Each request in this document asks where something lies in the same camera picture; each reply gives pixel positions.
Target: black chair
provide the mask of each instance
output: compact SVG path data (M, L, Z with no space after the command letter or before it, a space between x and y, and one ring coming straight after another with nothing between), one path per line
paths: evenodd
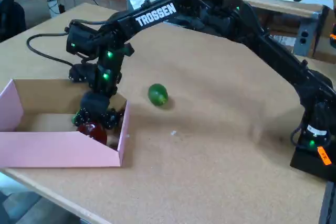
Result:
M14 0L0 2L0 42L22 33L26 28L25 11Z

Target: tan tabletop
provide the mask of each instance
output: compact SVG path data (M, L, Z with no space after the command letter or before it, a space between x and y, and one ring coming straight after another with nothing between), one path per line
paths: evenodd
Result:
M1 88L10 78L67 78L67 65L30 52L26 39L60 33L72 18L111 14L81 5L2 43ZM79 62L65 41L33 46ZM160 24L131 42L135 53L119 84L131 102L124 167L6 174L92 223L318 222L326 183L289 166L289 134L303 113L290 84L224 38ZM311 60L310 67L335 80L333 65ZM148 101L153 83L167 87L170 109Z

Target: orange label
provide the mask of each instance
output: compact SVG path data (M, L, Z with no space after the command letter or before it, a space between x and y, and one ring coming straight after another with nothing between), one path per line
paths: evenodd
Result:
M317 151L319 152L322 161L324 162L325 165L331 165L331 161L328 157L328 155L326 154L326 151L324 150L324 148L322 146L317 147Z

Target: green lime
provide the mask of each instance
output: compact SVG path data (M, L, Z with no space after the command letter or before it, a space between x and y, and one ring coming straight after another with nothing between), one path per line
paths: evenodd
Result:
M167 89L161 84L153 84L148 89L148 98L155 106L162 106L168 101Z

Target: open box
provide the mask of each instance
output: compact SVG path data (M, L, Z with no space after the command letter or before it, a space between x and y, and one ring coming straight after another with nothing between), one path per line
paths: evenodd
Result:
M87 91L69 80L11 80L0 93L0 168L121 166L129 103L120 94L110 100L110 108L125 110L119 130L108 131L114 150L71 122Z

